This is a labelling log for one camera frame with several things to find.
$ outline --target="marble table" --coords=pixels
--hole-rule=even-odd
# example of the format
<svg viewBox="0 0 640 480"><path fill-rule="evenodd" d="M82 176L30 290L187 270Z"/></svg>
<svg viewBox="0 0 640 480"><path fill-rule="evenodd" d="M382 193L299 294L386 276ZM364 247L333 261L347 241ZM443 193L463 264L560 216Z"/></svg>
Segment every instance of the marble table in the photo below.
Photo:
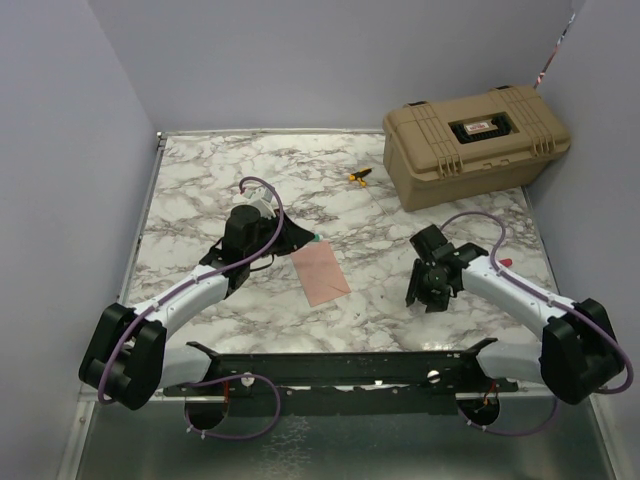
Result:
<svg viewBox="0 0 640 480"><path fill-rule="evenodd" d="M380 134L207 134L169 137L144 229L129 302L184 277L222 235L242 201L238 181L272 183L285 211L331 243L352 293L311 308L291 259L255 273L245 285L197 315L169 341L196 340L223 353L364 352L465 348L487 337L528 343L524 327L481 298L462 293L444 313L405 306L416 254L411 235L456 213L485 210L508 226L500 258L551 287L534 223L520 189L481 195L406 213L382 165ZM369 186L349 172L372 167ZM489 248L498 227L465 217L447 228L460 245Z"/></svg>

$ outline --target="metal frame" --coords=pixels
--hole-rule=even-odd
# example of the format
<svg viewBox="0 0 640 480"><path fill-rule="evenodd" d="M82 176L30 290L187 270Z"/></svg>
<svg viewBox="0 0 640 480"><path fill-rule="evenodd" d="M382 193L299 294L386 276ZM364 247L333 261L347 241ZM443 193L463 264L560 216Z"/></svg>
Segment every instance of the metal frame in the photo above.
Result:
<svg viewBox="0 0 640 480"><path fill-rule="evenodd" d="M175 132L159 132L158 133L158 152L153 167L153 174L147 188L145 196L145 202L143 210L140 214L138 227L136 230L135 242L132 246L129 254L129 261L127 263L127 269L125 277L123 279L122 288L120 290L120 301L126 302L131 279L135 269L140 244L142 241L144 227L146 225L149 210L151 208L151 202L153 199L153 191L157 182L160 166L162 164L162 157L166 146L166 141L169 135L172 136L186 136L186 135L259 135L259 134L381 134L380 129L234 129L234 130L203 130L203 131L175 131ZM523 188L525 201L529 210L533 212L531 200L526 188ZM547 265L547 269L550 274L552 287L555 291L558 291L555 276L553 275L553 269L549 262L547 252L544 246L544 242L540 236L540 229L538 228L535 216L531 215L534 223L534 229L538 242L542 249L543 258ZM503 396L517 396L517 397L538 397L549 396L550 392L547 388L539 385L524 385L518 392L508 393L505 392ZM456 395L458 399L477 398L479 394L476 393L460 393ZM591 405L594 411L594 415L602 435L604 449L606 450L609 462L613 469L614 475L619 479L633 478L633 466L630 462L627 449L621 436L617 433L615 428L615 414L611 408L610 400L601 395L593 395L590 397ZM224 398L220 396L188 396L188 397L170 397L165 396L161 392L156 392L152 401L179 401L179 402L223 402ZM97 402L96 394L93 390L88 391L81 389L78 395L78 407L70 431L67 446L65 448L63 460L58 472L58 480L68 480L77 478L78 469L80 467L80 461L84 444L89 432L91 419L94 412L94 406Z"/></svg>

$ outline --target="label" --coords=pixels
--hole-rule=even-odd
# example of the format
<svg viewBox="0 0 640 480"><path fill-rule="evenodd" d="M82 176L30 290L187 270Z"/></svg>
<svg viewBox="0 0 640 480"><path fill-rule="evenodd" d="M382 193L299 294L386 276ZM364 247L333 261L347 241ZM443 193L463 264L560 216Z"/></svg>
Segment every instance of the label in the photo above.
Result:
<svg viewBox="0 0 640 480"><path fill-rule="evenodd" d="M478 133L484 132L485 130L491 130L493 127L489 122L476 122L476 123L467 123L464 126L464 129L467 133Z"/></svg>

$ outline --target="screw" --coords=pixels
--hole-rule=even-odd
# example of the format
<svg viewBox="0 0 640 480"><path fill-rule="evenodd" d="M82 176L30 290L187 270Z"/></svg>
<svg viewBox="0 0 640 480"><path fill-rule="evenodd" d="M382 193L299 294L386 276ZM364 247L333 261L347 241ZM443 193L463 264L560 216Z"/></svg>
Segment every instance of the screw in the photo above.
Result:
<svg viewBox="0 0 640 480"><path fill-rule="evenodd" d="M438 383L441 380L440 372L437 370L431 370L429 373L427 373L427 380L429 380L429 383Z"/></svg>

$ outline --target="gray wall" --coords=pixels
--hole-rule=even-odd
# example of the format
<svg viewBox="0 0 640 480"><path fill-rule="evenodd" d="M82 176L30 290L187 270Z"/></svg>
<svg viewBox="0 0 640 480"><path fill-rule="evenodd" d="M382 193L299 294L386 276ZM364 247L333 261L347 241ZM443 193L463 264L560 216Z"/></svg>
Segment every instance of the gray wall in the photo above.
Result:
<svg viewBox="0 0 640 480"><path fill-rule="evenodd" d="M588 1L540 91L573 146L530 188L561 291L608 309L640 366L640 3ZM612 399L629 450L640 452L640 385ZM640 457L636 456L640 472Z"/></svg>
<svg viewBox="0 0 640 480"><path fill-rule="evenodd" d="M84 0L0 8L0 478L55 476L154 129Z"/></svg>
<svg viewBox="0 0 640 480"><path fill-rule="evenodd" d="M162 130L375 127L532 84L571 0L89 0Z"/></svg>

